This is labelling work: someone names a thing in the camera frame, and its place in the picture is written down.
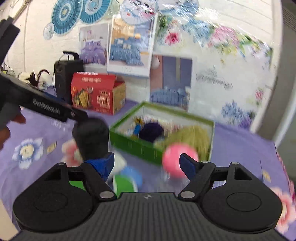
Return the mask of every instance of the speaker handle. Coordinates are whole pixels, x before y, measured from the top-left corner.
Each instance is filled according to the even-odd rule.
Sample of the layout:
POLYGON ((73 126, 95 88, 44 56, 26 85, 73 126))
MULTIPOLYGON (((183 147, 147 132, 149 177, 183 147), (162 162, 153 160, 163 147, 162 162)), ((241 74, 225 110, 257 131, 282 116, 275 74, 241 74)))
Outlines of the speaker handle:
POLYGON ((71 54, 74 57, 74 60, 79 60, 79 54, 76 52, 71 52, 71 51, 63 51, 63 54, 71 54))

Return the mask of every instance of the green box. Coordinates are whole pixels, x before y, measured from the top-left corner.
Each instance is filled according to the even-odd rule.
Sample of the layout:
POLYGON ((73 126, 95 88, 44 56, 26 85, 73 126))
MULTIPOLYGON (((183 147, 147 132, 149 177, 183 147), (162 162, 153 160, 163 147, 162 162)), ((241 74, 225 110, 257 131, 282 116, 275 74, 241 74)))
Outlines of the green box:
POLYGON ((213 121, 188 114, 185 111, 176 110, 159 104, 151 104, 148 102, 142 102, 132 108, 121 120, 110 128, 111 145, 146 161, 161 165, 163 150, 157 149, 150 142, 138 138, 128 137, 120 132, 120 130, 125 130, 130 127, 135 116, 144 115, 152 115, 162 120, 172 121, 174 124, 182 124, 183 126, 199 124, 202 128, 205 128, 208 131, 211 143, 209 156, 205 161, 210 161, 215 127, 215 123, 213 121))

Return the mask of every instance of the human hand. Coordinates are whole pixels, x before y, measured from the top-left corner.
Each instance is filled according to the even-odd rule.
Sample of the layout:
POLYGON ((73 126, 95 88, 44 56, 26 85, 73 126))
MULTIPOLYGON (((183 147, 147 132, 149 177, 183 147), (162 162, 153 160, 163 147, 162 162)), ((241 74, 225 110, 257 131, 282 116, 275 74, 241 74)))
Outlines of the human hand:
MULTIPOLYGON (((12 121, 20 124, 25 124, 26 118, 22 114, 18 114, 12 121)), ((0 130, 0 150, 2 150, 4 146, 4 142, 6 142, 6 140, 9 139, 9 137, 10 137, 10 130, 6 126, 2 130, 0 130)))

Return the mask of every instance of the paper fan decoration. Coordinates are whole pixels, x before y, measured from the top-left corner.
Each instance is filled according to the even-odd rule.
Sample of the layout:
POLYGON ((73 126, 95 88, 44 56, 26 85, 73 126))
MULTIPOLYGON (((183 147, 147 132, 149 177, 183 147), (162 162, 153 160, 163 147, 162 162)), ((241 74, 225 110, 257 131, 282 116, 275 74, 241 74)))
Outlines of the paper fan decoration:
POLYGON ((198 11, 198 0, 158 0, 157 9, 163 14, 177 16, 194 15, 198 11))
POLYGON ((52 23, 57 34, 65 34, 76 24, 82 0, 58 0, 52 11, 52 23))
POLYGON ((110 19, 112 18, 113 14, 117 14, 120 10, 120 4, 117 0, 113 0, 106 12, 106 14, 104 15, 104 19, 110 19))
POLYGON ((100 20, 110 6, 111 0, 84 0, 80 19, 84 23, 100 20))
POLYGON ((124 0, 121 8, 121 18, 129 25, 139 25, 150 22, 157 10, 155 0, 124 0))
POLYGON ((43 30, 43 37, 46 40, 50 40, 54 35, 54 24, 53 23, 49 23, 45 26, 44 30, 43 30))

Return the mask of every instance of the red box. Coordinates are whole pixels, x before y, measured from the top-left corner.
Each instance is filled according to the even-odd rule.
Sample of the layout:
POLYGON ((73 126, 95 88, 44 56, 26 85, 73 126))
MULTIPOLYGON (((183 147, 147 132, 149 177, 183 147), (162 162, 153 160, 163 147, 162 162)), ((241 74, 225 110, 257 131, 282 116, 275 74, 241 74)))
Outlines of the red box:
POLYGON ((78 72, 71 83, 73 106, 115 114, 126 102, 126 85, 114 74, 78 72))

